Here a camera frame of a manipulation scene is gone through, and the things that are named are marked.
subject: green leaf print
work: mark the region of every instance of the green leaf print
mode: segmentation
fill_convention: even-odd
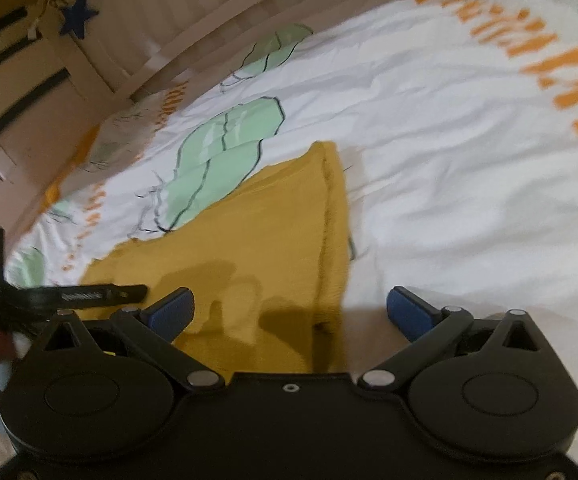
[[[42,286],[45,283],[45,257],[43,253],[34,247],[20,251],[10,281],[12,285],[21,288]]]
[[[251,79],[286,62],[296,46],[313,34],[306,25],[292,23],[254,44],[239,70],[221,83],[221,89]]]
[[[178,150],[172,181],[158,192],[156,224],[175,230],[232,192],[256,167],[260,143],[285,120],[275,98],[237,105],[197,127]]]

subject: yellow cloth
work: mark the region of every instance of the yellow cloth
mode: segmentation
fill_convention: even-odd
[[[316,142],[176,232],[118,246],[82,281],[145,283],[145,304],[189,287],[195,317],[174,345],[226,378],[236,371],[338,371],[348,236],[336,147]]]

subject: white bed sheet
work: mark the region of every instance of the white bed sheet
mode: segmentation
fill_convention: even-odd
[[[345,167],[355,254],[343,311],[353,373],[402,347],[384,305],[393,286],[405,285],[479,317],[526,309],[578,384],[578,104],[554,105],[578,65],[549,72],[558,81],[548,88],[522,72],[578,48],[578,0],[489,0],[467,23],[456,15],[464,1],[440,1],[397,0],[307,37],[277,68],[238,72],[243,80],[175,110],[155,132],[167,94],[110,118],[97,155],[63,184],[82,189],[24,237],[10,280],[76,283],[128,236],[162,235],[159,207],[171,190],[163,183],[176,177],[182,141],[225,110],[273,98],[283,119],[261,133],[254,172],[322,139],[337,144]],[[497,16],[488,12],[494,3],[502,16],[525,7],[531,19],[543,16],[557,40],[515,57],[498,44],[506,37],[480,43],[471,31]],[[238,114],[236,130],[251,126],[248,113]],[[219,137],[210,129],[201,131],[205,152]],[[196,156],[200,163],[207,153]],[[570,455],[578,461],[578,436]]]

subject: blue star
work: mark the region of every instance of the blue star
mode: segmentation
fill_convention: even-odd
[[[85,39],[85,22],[98,16],[98,10],[87,8],[87,0],[76,0],[71,7],[60,7],[60,11],[64,16],[60,35],[64,36],[72,30],[79,40]]]

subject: bed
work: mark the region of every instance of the bed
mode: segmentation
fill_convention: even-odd
[[[122,23],[122,50],[104,12],[78,52],[54,38],[80,91],[119,111],[48,190],[10,282],[77,283],[128,238],[162,237],[331,140],[349,202],[352,374],[403,346],[384,304],[405,285],[479,317],[527,310],[578,385],[578,0],[288,1],[243,0],[245,18],[231,1],[242,23],[223,4],[146,50],[163,24]],[[256,150],[176,195],[218,128],[255,130]]]

